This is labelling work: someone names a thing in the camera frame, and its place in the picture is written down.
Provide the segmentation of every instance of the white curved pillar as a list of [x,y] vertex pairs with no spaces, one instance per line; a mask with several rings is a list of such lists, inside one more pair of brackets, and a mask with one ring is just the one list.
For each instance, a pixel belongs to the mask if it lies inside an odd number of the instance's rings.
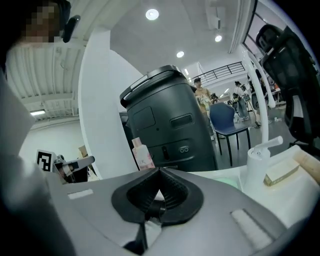
[[110,82],[114,77],[110,56],[110,31],[96,27],[81,63],[78,104],[84,144],[88,155],[95,157],[92,166],[99,179],[138,170],[120,120],[119,95]]
[[267,106],[265,103],[265,96],[262,91],[261,84],[256,74],[256,71],[254,69],[254,66],[252,65],[250,56],[248,54],[248,50],[243,46],[243,44],[240,44],[237,47],[237,54],[240,57],[245,69],[248,70],[248,74],[252,80],[252,84],[255,90],[256,98],[258,100],[259,109],[260,109],[262,143],[266,143],[269,140],[269,126],[268,126],[269,122],[268,122]]

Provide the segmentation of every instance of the trash bin handle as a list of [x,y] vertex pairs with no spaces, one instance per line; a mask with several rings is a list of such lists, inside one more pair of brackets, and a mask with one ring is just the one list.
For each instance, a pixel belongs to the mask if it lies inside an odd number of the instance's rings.
[[162,66],[158,69],[155,69],[151,72],[148,72],[145,76],[142,78],[139,78],[137,81],[135,81],[132,85],[130,85],[123,93],[120,95],[120,103],[121,105],[125,108],[127,106],[127,101],[125,100],[125,97],[132,93],[135,89],[137,89],[139,86],[142,84],[146,83],[148,80],[151,80],[157,75],[160,75],[165,72],[173,72],[173,73],[180,73],[183,75],[183,73],[177,68],[176,66],[173,65],[166,65]]

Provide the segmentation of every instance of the ceiling light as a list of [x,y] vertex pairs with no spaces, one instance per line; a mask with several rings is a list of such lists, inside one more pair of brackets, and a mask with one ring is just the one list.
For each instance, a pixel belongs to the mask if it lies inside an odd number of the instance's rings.
[[147,10],[145,16],[148,20],[154,21],[159,17],[159,12],[156,9]]
[[220,42],[222,40],[222,36],[221,35],[217,35],[214,40],[216,42]]
[[32,116],[38,116],[38,115],[42,115],[42,114],[45,114],[46,111],[44,109],[40,109],[40,110],[36,110],[36,111],[31,111],[30,114]]
[[177,54],[176,54],[176,56],[178,57],[178,58],[181,58],[181,57],[183,57],[185,55],[185,53],[183,52],[183,51],[179,51]]

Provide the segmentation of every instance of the chair leg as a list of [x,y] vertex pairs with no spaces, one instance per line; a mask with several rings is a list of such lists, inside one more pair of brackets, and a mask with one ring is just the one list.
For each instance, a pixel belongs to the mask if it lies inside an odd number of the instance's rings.
[[220,139],[219,139],[219,133],[217,133],[217,132],[215,132],[215,133],[216,133],[216,138],[217,138],[218,144],[219,144],[220,155],[222,156],[221,144],[220,144]]
[[236,133],[235,136],[236,136],[236,146],[237,146],[237,148],[238,148],[238,150],[239,150],[239,138],[238,138],[238,133]]
[[231,154],[231,148],[230,148],[229,136],[226,136],[226,143],[228,144],[229,158],[230,158],[230,165],[232,166],[232,154]]
[[246,136],[248,137],[248,146],[249,146],[249,149],[251,149],[251,142],[250,142],[249,129],[246,129]]

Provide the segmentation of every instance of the pink bottle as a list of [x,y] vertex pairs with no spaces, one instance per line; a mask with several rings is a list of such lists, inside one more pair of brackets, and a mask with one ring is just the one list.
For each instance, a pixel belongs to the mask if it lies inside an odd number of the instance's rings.
[[154,162],[149,154],[149,150],[146,145],[141,143],[139,137],[132,140],[134,148],[132,149],[134,158],[139,166],[140,171],[149,168],[155,168]]

